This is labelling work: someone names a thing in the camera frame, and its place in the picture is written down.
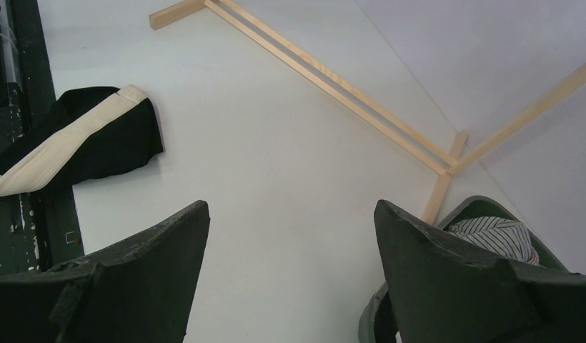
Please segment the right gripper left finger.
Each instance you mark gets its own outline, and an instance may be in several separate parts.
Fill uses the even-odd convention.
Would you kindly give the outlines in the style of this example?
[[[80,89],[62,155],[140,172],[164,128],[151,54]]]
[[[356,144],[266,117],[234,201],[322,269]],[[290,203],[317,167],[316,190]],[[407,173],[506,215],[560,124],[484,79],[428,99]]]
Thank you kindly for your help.
[[[209,205],[45,272],[0,276],[0,342],[182,342]]]

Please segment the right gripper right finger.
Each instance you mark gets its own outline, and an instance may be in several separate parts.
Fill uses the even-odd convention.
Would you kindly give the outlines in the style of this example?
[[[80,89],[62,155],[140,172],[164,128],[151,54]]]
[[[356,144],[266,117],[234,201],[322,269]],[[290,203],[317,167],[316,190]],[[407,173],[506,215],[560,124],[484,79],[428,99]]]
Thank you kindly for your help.
[[[489,252],[387,200],[374,225],[404,342],[586,342],[586,275]]]

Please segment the grey striped underwear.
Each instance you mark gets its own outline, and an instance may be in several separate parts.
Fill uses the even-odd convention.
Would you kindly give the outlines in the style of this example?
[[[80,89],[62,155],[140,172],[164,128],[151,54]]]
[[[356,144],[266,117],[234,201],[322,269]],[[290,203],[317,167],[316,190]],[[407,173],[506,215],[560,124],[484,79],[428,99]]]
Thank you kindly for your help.
[[[520,221],[502,217],[464,219],[451,225],[447,232],[509,259],[532,265],[540,263],[530,231]]]

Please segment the black underwear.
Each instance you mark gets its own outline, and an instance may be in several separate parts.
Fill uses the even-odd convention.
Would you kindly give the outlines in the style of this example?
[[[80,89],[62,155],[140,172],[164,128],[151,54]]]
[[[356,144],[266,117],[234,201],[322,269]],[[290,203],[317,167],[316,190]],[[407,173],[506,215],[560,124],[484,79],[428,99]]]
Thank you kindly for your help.
[[[139,87],[71,89],[0,152],[0,197],[125,174],[163,151],[154,105]]]

